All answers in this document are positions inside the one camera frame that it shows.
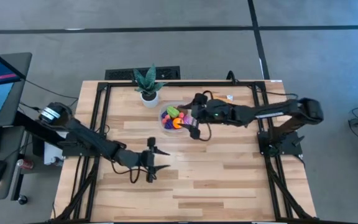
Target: wooden tabletop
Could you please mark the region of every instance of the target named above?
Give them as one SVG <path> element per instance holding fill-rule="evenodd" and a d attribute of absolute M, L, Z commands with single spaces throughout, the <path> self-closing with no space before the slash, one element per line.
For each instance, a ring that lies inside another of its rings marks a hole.
<path fill-rule="evenodd" d="M 83 82 L 78 100 L 75 116 L 86 126 L 90 125 L 97 84 L 97 81 Z M 282 82 L 266 81 L 266 87 L 267 91 L 284 92 Z M 162 131 L 158 122 L 162 104 L 190 102 L 195 93 L 205 90 L 222 97 L 232 95 L 233 103 L 238 105 L 254 105 L 251 90 L 244 86 L 165 86 L 160 90 L 160 103 L 152 109 L 143 106 L 134 87 L 112 88 L 107 138 L 140 152 L 147 148 L 147 138 L 154 136 L 158 148 L 171 154 L 157 156 L 157 163 L 171 166 L 159 171 L 158 179 L 152 184 L 145 181 L 144 173 L 136 184 L 131 184 L 129 174 L 115 174 L 110 162 L 101 159 L 92 222 L 274 220 L 264 158 L 259 154 L 256 138 L 256 121 L 248 128 L 211 125 L 212 138 L 208 142 L 192 140 L 186 131 L 178 134 Z M 102 94 L 98 122 L 103 99 Z M 285 101 L 285 96 L 268 95 L 268 100 L 269 103 Z M 278 126 L 286 119 L 273 120 Z M 206 125 L 201 124 L 200 130 L 201 137 L 207 137 Z M 64 162 L 55 199 L 57 214 L 70 201 L 77 160 L 71 157 Z M 288 189 L 306 212 L 316 215 L 303 164 L 293 156 L 282 156 L 282 161 Z M 119 165 L 115 167 L 119 171 L 127 170 Z M 277 192 L 284 217 L 282 195 Z M 85 215 L 87 196 L 86 192 L 81 217 Z"/>

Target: robotic arm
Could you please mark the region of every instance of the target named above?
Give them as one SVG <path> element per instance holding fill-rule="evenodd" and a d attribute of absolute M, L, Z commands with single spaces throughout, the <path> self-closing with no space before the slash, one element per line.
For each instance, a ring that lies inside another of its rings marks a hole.
<path fill-rule="evenodd" d="M 155 146 L 155 138 L 148 138 L 148 149 L 142 152 L 127 150 L 124 143 L 105 139 L 104 136 L 82 125 L 80 121 L 73 117 L 71 109 L 61 103 L 49 104 L 41 112 L 39 118 L 40 122 L 50 129 L 68 131 L 66 139 L 58 143 L 63 150 L 82 148 L 129 169 L 143 167 L 147 173 L 147 182 L 152 183 L 157 171 L 169 166 L 154 166 L 154 154 L 169 156 Z"/>
<path fill-rule="evenodd" d="M 309 98 L 250 107 L 234 105 L 222 100 L 208 100 L 208 97 L 205 95 L 206 92 L 203 94 L 197 93 L 191 103 L 182 106 L 184 109 L 191 109 L 191 115 L 195 119 L 193 124 L 181 124 L 189 130 L 190 136 L 193 139 L 200 139 L 199 124 L 226 124 L 246 127 L 255 119 L 283 115 L 291 116 L 291 119 L 281 126 L 269 129 L 267 136 L 268 144 L 274 145 L 280 143 L 303 125 L 319 124 L 324 119 L 320 103 Z"/>

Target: black metal frame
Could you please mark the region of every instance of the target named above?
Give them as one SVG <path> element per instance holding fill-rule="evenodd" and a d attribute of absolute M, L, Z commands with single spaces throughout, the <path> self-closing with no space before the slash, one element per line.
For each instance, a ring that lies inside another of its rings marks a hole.
<path fill-rule="evenodd" d="M 267 99 L 265 82 L 263 82 L 263 81 L 240 82 L 238 80 L 235 80 L 234 76 L 230 76 L 230 75 L 227 76 L 227 79 L 232 79 L 232 80 L 231 81 L 220 81 L 220 82 L 192 82 L 192 81 L 175 82 L 174 81 L 174 82 L 167 82 L 167 84 L 165 86 L 233 86 L 233 85 L 248 86 L 251 88 L 255 106 L 260 105 L 259 97 L 257 94 L 258 93 L 257 88 L 259 88 L 259 90 L 262 94 L 262 99 L 263 99 L 264 104 L 266 105 L 269 103 L 268 99 Z M 125 87 L 125 86 L 136 86 L 136 84 L 133 82 L 120 82 L 120 83 L 100 82 L 100 83 L 98 83 L 96 97 L 95 97 L 94 106 L 93 106 L 90 129 L 92 129 L 92 130 L 95 129 L 96 118 L 97 118 L 97 114 L 98 114 L 98 108 L 99 108 L 99 104 L 100 104 L 100 98 L 101 98 L 102 91 L 105 90 L 106 94 L 104 96 L 104 104 L 103 104 L 103 110 L 102 110 L 102 114 L 101 114 L 101 122 L 100 122 L 101 126 L 100 126 L 99 133 L 104 133 L 104 127 L 106 124 L 107 112 L 108 112 L 108 107 L 109 107 L 109 99 L 110 99 L 110 95 L 111 95 L 111 88 L 112 87 Z M 268 119 L 268 125 L 269 125 L 269 127 L 273 127 L 273 122 L 272 122 L 271 118 Z M 258 126 L 259 126 L 260 132 L 265 131 L 264 124 L 261 119 L 258 120 Z M 265 157 L 266 164 L 271 162 L 269 156 L 264 156 L 264 157 Z M 81 179 L 80 179 L 79 186 L 82 186 L 86 179 L 86 174 L 87 174 L 88 165 L 89 165 L 89 159 L 90 159 L 90 157 L 88 157 L 88 156 L 86 156 L 84 159 L 83 167 L 82 167 L 81 175 L 80 175 Z M 100 160 L 100 158 L 98 156 L 94 158 L 94 165 L 96 164 L 97 167 L 99 165 L 99 160 Z M 278 170 L 278 175 L 279 175 L 280 181 L 282 182 L 284 187 L 286 187 L 285 176 L 284 176 L 284 171 L 283 171 L 280 155 L 277 155 L 275 157 L 275 160 L 277 163 L 277 170 Z M 275 219 L 279 220 L 281 218 L 281 215 L 280 215 L 280 208 L 278 205 L 277 192 L 275 189 L 274 181 L 269 175 L 268 175 L 268 182 L 269 182 L 270 193 L 272 196 L 272 203 L 273 203 Z M 86 206 L 86 214 L 85 214 L 86 220 L 90 220 L 90 218 L 91 218 L 95 187 L 96 187 L 96 179 L 94 179 L 92 181 L 90 188 L 89 188 L 89 196 L 88 196 L 88 201 L 87 201 L 87 206 Z M 285 197 L 284 197 L 284 202 L 285 202 L 285 210 L 287 212 L 287 217 L 293 218 L 290 204 L 288 203 L 288 201 Z M 74 219 L 79 218 L 80 207 L 81 207 L 81 201 L 78 203 L 78 205 L 75 208 L 74 216 L 73 216 Z"/>

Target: concrete floor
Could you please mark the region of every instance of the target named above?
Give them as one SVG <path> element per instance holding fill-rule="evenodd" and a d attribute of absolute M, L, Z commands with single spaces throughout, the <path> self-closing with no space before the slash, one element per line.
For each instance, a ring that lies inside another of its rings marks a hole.
<path fill-rule="evenodd" d="M 260 26 L 358 25 L 358 1 L 254 2 Z M 243 0 L 0 0 L 1 30 L 251 25 Z M 271 79 L 323 106 L 324 122 L 300 130 L 318 216 L 358 222 L 358 139 L 347 127 L 349 111 L 358 107 L 358 30 L 261 31 L 261 36 Z M 29 80 L 71 96 L 79 94 L 83 80 L 102 80 L 106 69 L 151 63 L 179 65 L 183 79 L 224 78 L 228 70 L 240 79 L 262 78 L 253 31 L 0 34 L 0 54 L 16 52 L 33 53 Z M 25 86 L 22 101 L 71 103 L 32 85 Z M 48 219 L 58 178 L 58 173 L 25 178 L 23 193 L 31 203 L 0 200 L 0 223 Z"/>

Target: white label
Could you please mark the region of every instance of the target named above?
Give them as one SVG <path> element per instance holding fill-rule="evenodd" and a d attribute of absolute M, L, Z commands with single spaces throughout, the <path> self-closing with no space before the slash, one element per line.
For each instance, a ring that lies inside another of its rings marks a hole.
<path fill-rule="evenodd" d="M 280 115 L 284 115 L 284 113 L 283 112 L 277 112 L 277 113 L 272 113 L 272 114 L 257 115 L 255 117 L 256 118 L 271 118 L 271 117 L 280 116 Z"/>
<path fill-rule="evenodd" d="M 48 112 L 46 112 L 46 111 L 43 111 L 41 114 L 46 116 L 51 121 L 54 119 L 54 117 L 51 114 L 49 114 Z"/>
<path fill-rule="evenodd" d="M 60 114 L 56 113 L 54 110 L 50 109 L 49 107 L 46 107 L 46 108 L 44 109 L 44 111 L 46 111 L 46 112 L 52 114 L 52 115 L 53 115 L 54 117 L 56 117 L 56 118 L 59 118 L 59 117 L 60 117 Z"/>

